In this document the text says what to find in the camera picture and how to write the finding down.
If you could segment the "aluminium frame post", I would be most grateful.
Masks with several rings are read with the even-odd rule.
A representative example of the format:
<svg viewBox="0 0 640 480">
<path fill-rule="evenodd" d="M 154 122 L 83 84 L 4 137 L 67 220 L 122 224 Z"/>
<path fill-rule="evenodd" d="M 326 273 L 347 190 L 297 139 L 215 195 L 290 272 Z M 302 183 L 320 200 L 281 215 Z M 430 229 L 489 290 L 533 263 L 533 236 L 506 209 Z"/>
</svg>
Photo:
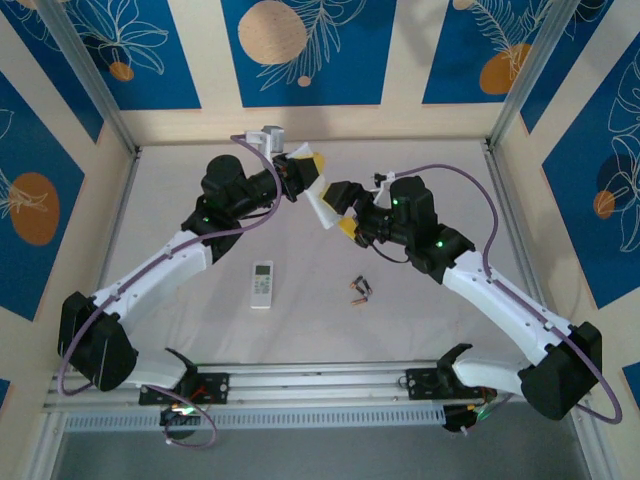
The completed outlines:
<svg viewBox="0 0 640 480">
<path fill-rule="evenodd" d="M 566 26 L 581 0 L 552 0 L 549 14 L 542 23 L 511 90 L 506 95 L 499 115 L 487 137 L 487 147 L 494 153 L 505 139 L 509 128 L 533 87 L 539 80 L 549 58 L 555 50 Z"/>
<path fill-rule="evenodd" d="M 83 89 L 111 127 L 124 149 L 135 159 L 139 147 L 127 127 L 107 84 L 93 62 L 63 6 L 57 0 L 34 0 L 36 10 Z"/>
</svg>

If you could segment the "aluminium table side rail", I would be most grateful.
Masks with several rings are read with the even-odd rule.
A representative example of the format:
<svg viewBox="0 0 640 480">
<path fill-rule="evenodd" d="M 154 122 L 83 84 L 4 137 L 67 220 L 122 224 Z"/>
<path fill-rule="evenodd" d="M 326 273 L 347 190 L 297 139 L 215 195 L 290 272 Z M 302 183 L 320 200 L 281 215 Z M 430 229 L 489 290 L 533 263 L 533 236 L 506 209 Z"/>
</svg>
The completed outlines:
<svg viewBox="0 0 640 480">
<path fill-rule="evenodd" d="M 568 321 L 547 308 L 519 229 L 518 209 L 510 201 L 497 157 L 487 146 L 483 147 L 483 152 L 496 195 L 491 203 L 494 222 L 505 223 L 525 288 L 519 289 L 490 264 L 498 253 L 492 249 L 494 239 L 489 238 L 482 253 L 488 292 L 483 295 L 481 304 L 487 308 L 486 315 L 515 342 L 527 360 L 537 365 L 546 358 L 549 349 L 562 342 L 555 331 L 567 333 Z"/>
<path fill-rule="evenodd" d="M 91 310 L 89 316 L 92 321 L 87 320 L 84 326 L 90 325 L 90 328 L 82 336 L 78 351 L 70 360 L 74 372 L 80 372 L 90 381 L 97 382 L 99 388 L 102 384 L 107 385 L 109 378 L 118 380 L 124 374 L 131 372 L 137 355 L 127 339 L 124 327 L 119 323 L 120 314 L 115 310 L 119 304 L 122 306 L 124 303 L 123 297 L 115 297 L 121 281 L 107 284 L 106 280 L 138 165 L 139 156 L 134 159 L 130 167 L 114 217 L 105 262 L 99 276 L 99 290 L 94 292 L 89 300 Z"/>
</svg>

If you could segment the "white remote control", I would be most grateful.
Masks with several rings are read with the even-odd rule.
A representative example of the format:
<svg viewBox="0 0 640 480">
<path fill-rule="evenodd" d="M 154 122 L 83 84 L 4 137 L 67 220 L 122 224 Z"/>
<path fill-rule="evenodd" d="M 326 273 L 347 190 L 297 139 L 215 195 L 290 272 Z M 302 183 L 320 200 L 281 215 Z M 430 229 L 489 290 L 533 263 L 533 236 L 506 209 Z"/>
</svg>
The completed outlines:
<svg viewBox="0 0 640 480">
<path fill-rule="evenodd" d="M 270 309 L 273 295 L 272 261 L 257 261 L 251 269 L 250 308 L 261 310 Z"/>
</svg>

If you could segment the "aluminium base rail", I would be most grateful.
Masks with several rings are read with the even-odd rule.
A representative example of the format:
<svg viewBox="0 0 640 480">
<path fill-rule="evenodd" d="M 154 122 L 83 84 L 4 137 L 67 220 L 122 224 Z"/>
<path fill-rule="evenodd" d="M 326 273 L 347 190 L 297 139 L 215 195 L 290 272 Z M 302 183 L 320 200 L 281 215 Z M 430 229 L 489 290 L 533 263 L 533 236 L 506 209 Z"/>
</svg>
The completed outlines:
<svg viewBox="0 0 640 480">
<path fill-rule="evenodd" d="M 201 404 L 214 409 L 225 408 L 313 408 L 370 407 L 409 404 L 465 405 L 479 404 L 481 396 L 460 399 L 412 400 L 406 388 L 409 369 L 432 369 L 437 361 L 294 363 L 294 364 L 204 364 L 203 373 L 229 376 L 227 402 Z M 476 360 L 460 356 L 453 369 L 466 386 L 479 384 L 499 393 L 519 390 L 520 365 L 505 361 Z M 88 413 L 98 410 L 165 407 L 139 404 L 143 385 L 168 387 L 183 375 L 180 361 L 163 352 L 155 359 L 142 359 L 133 372 L 115 388 L 105 391 L 81 373 L 68 370 L 54 377 L 44 400 L 47 412 Z"/>
</svg>

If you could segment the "black controller board with LED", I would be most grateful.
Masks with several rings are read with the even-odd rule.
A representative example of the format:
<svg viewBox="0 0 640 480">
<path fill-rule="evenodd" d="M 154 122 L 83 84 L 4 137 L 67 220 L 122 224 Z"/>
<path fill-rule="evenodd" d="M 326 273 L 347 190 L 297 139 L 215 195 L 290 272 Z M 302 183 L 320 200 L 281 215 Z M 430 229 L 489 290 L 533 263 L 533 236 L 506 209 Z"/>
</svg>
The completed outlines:
<svg viewBox="0 0 640 480">
<path fill-rule="evenodd" d="M 159 426 L 168 443 L 187 439 L 195 433 L 193 427 L 200 425 L 200 416 L 174 411 L 171 407 L 160 412 Z"/>
<path fill-rule="evenodd" d="M 447 431 L 467 434 L 479 422 L 486 420 L 491 410 L 486 405 L 445 405 L 444 414 Z"/>
</svg>

